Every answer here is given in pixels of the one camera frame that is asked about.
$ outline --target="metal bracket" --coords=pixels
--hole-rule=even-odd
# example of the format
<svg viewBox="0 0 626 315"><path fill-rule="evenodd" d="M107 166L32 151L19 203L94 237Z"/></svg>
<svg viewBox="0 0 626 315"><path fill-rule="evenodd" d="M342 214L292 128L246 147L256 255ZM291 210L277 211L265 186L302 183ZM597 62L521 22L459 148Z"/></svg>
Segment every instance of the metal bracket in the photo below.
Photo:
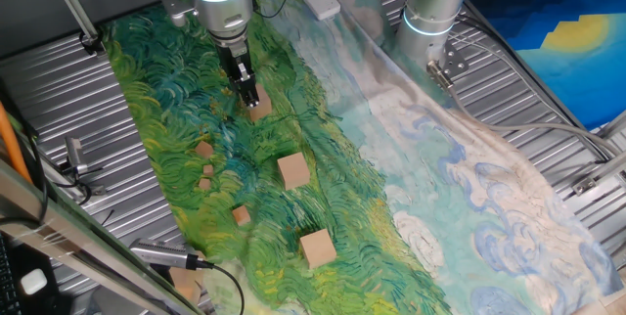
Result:
<svg viewBox="0 0 626 315"><path fill-rule="evenodd" d="M619 156L614 157L604 166L593 171L588 176L578 181L578 183L574 184L572 189L577 196L581 196L587 191L601 185L604 180L615 175L617 175L618 179L626 182L626 153L622 153Z"/></svg>
<svg viewBox="0 0 626 315"><path fill-rule="evenodd" d="M161 0L161 2L163 3L163 7L165 7L165 11L169 15L169 18L172 20L172 23L178 27L185 26L187 23L185 14L195 10L194 6L186 1Z"/></svg>
<svg viewBox="0 0 626 315"><path fill-rule="evenodd" d="M461 53L452 45L450 40L446 41L443 50L445 62L441 62L441 69L444 74L452 78L468 71L470 65L468 65L463 56L461 56Z"/></svg>
<svg viewBox="0 0 626 315"><path fill-rule="evenodd" d="M80 139L66 137L66 148L67 163L69 164L69 168L72 170L72 173L76 176L87 173L89 171L89 165L87 164L87 159L85 159L85 155L82 152Z"/></svg>

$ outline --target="wooden cube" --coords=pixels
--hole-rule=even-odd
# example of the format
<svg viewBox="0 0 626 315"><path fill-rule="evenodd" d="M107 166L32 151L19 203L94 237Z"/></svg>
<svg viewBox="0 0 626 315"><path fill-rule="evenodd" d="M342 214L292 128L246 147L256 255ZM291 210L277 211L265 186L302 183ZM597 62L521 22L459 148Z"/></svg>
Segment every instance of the wooden cube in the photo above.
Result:
<svg viewBox="0 0 626 315"><path fill-rule="evenodd" d="M278 168L283 177L285 190L297 188L309 183L311 173L302 153L278 159Z"/></svg>
<svg viewBox="0 0 626 315"><path fill-rule="evenodd" d="M201 141L196 146L196 154L204 159L209 159L213 155L213 147L207 142Z"/></svg>
<svg viewBox="0 0 626 315"><path fill-rule="evenodd" d="M327 229L300 238L300 244L304 250L304 256L309 262L309 269L335 261L336 250Z"/></svg>
<svg viewBox="0 0 626 315"><path fill-rule="evenodd" d="M200 183L198 183L198 186L202 190L209 190L209 189L211 189L211 180L210 179L206 179L206 178L202 178L200 180Z"/></svg>
<svg viewBox="0 0 626 315"><path fill-rule="evenodd" d="M198 285L199 271L187 270L178 267L169 269L174 281L174 288L193 304L200 302L201 287Z"/></svg>
<svg viewBox="0 0 626 315"><path fill-rule="evenodd" d="M233 210L233 217L235 217L235 221L240 226L247 224L250 221L250 214L247 213L247 208L245 206L239 206Z"/></svg>
<svg viewBox="0 0 626 315"><path fill-rule="evenodd" d="M202 174L212 177L213 176L213 165L212 164L208 164L205 167L202 168Z"/></svg>
<svg viewBox="0 0 626 315"><path fill-rule="evenodd" d="M272 112L272 100L270 100L262 85L256 84L256 93L258 94L258 105L254 109L249 110L251 121L257 121Z"/></svg>

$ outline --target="orange pole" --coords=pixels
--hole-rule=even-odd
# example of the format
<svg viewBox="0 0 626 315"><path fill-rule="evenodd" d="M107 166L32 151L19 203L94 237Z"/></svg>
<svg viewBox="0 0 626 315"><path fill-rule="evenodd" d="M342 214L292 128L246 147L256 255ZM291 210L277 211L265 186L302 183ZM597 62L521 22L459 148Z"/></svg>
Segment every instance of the orange pole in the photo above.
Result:
<svg viewBox="0 0 626 315"><path fill-rule="evenodd" d="M23 179L32 184L32 179L30 179L30 174L28 174L28 169L26 168L26 163L23 161L22 150L20 150L18 138L16 137L16 133L13 131L13 126L11 125L11 121L9 121L9 116L4 110L2 103L0 103L0 134L4 139L4 144L7 146L7 152L9 152L9 158L13 164L13 168L23 177Z"/></svg>

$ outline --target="metal clamp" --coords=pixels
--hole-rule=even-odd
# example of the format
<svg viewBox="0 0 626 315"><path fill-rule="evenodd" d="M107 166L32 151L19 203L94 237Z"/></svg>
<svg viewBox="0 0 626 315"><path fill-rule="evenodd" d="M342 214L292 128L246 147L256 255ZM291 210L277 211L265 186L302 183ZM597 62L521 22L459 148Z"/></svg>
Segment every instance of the metal clamp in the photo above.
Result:
<svg viewBox="0 0 626 315"><path fill-rule="evenodd" d="M601 185L604 180L615 175L617 175L622 184L626 184L626 152L614 157L604 166L578 181L572 186L572 189L577 196L581 196L587 191Z"/></svg>
<svg viewBox="0 0 626 315"><path fill-rule="evenodd" d="M191 3L183 0L161 0L161 2L172 23L178 27L185 26L187 23L185 15L195 10Z"/></svg>

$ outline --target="large wooden cube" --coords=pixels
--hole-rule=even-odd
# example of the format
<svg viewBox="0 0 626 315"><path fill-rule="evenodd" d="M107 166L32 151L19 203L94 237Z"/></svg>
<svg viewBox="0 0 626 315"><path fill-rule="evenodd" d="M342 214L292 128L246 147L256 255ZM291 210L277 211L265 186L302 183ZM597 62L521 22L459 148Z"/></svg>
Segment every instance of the large wooden cube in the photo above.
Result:
<svg viewBox="0 0 626 315"><path fill-rule="evenodd" d="M336 250L327 229L300 238L309 269L314 269L335 261Z"/></svg>
<svg viewBox="0 0 626 315"><path fill-rule="evenodd" d="M196 146L196 154L204 159L209 159L213 155L213 147L207 142L201 141Z"/></svg>
<svg viewBox="0 0 626 315"><path fill-rule="evenodd" d="M250 221L250 214L245 206L237 207L233 210L233 217L239 226L243 226Z"/></svg>
<svg viewBox="0 0 626 315"><path fill-rule="evenodd" d="M210 179L202 178L198 183L198 186L202 190L210 190L211 189L211 181Z"/></svg>
<svg viewBox="0 0 626 315"><path fill-rule="evenodd" d="M283 177L285 190L297 188L309 183L311 173L302 153L278 159L278 167Z"/></svg>

